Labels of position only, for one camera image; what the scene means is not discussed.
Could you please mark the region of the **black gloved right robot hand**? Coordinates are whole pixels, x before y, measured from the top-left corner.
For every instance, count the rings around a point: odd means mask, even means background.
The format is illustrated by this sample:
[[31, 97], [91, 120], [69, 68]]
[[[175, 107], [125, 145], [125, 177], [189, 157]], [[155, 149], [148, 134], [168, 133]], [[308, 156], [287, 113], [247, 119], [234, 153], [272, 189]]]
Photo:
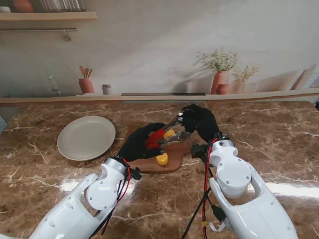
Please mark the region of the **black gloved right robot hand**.
[[207, 108], [195, 104], [182, 108], [178, 121], [186, 132], [197, 131], [199, 136], [207, 143], [221, 135], [214, 114]]

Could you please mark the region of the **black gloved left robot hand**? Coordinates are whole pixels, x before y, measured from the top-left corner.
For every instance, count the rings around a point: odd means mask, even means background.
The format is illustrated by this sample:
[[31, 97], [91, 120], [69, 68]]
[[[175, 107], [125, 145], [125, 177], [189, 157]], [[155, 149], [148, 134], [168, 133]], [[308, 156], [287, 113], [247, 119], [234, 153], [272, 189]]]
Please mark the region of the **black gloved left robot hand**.
[[157, 131], [164, 126], [164, 123], [155, 122], [138, 128], [123, 144], [118, 152], [118, 157], [124, 158], [127, 162], [132, 162], [137, 159], [148, 159], [162, 155], [164, 151], [160, 148], [146, 148], [145, 141], [151, 132]]

